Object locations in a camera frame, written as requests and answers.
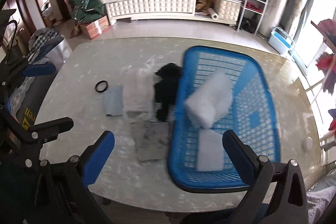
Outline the light blue cloth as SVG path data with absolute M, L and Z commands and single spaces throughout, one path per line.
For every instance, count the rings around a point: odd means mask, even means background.
M 123 114 L 123 87 L 121 85 L 110 86 L 103 93 L 104 113 L 107 117 L 116 117 Z

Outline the white metal shelf rack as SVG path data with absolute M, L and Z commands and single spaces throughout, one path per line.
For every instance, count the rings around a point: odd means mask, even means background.
M 264 19 L 269 0 L 240 0 L 240 12 L 236 29 L 257 35 Z

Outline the light blue plastic bin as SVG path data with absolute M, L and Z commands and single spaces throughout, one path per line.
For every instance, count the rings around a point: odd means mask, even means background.
M 292 49 L 294 41 L 282 28 L 275 27 L 270 33 L 268 44 L 280 55 L 284 55 Z

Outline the grey stained cloth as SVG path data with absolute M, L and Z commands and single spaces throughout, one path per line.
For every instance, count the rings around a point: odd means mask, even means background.
M 170 125 L 167 122 L 135 122 L 130 125 L 138 161 L 165 160 L 169 149 Z

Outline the white fluffy ribbed mat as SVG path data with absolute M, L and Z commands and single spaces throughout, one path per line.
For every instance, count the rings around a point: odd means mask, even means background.
M 123 79 L 123 114 L 130 123 L 150 121 L 154 111 L 154 76 L 151 69 L 129 69 Z

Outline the cardboard box with red print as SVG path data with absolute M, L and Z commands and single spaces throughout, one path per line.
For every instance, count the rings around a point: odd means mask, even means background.
M 79 26 L 83 34 L 92 40 L 105 32 L 110 25 L 108 17 L 103 16 L 102 18 L 95 20 L 94 22 L 79 24 Z

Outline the green plastic bag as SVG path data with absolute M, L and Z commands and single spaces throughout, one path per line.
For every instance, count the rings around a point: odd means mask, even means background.
M 70 0 L 71 17 L 76 23 L 87 24 L 106 16 L 100 0 Z

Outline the black plush toy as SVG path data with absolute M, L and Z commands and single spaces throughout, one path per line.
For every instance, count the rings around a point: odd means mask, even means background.
M 160 122 L 165 122 L 170 107 L 175 105 L 182 68 L 175 63 L 168 63 L 156 71 L 155 75 L 160 78 L 154 84 L 155 102 L 161 104 L 161 108 L 156 112 L 156 118 Z

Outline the white quilted bubble cloth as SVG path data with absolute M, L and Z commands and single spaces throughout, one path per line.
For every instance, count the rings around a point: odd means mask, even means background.
M 230 78 L 223 70 L 217 70 L 185 100 L 186 114 L 198 130 L 198 172 L 224 169 L 222 135 L 214 131 L 213 126 L 229 113 L 233 101 L 232 88 Z

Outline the blue plastic basket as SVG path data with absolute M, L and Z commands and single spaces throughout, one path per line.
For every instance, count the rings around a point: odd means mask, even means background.
M 258 155 L 281 159 L 276 110 L 268 83 L 259 63 L 244 53 L 194 46 L 183 55 L 183 75 L 175 104 L 175 122 L 171 135 L 167 169 L 172 182 L 191 193 L 229 193 L 248 189 L 228 155 L 216 171 L 197 171 L 199 130 L 189 120 L 184 102 L 217 69 L 231 79 L 232 105 L 228 114 L 215 122 L 219 134 L 233 130 L 239 139 Z

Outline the white paper bag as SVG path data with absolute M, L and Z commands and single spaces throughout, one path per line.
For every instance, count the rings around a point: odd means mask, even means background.
M 64 36 L 54 28 L 36 30 L 29 41 L 28 61 L 33 64 L 52 63 L 59 71 L 72 50 Z

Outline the white tufted TV cabinet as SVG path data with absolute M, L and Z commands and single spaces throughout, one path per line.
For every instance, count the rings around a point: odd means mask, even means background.
M 101 0 L 111 25 L 117 20 L 181 19 L 236 26 L 240 0 Z M 211 19 L 213 8 L 218 20 Z

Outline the white paper roll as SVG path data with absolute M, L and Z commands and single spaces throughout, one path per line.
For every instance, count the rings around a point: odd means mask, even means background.
M 213 8 L 209 8 L 208 9 L 208 13 L 209 13 L 211 19 L 218 20 L 219 16 L 218 16 L 218 14 L 215 12 L 215 10 Z

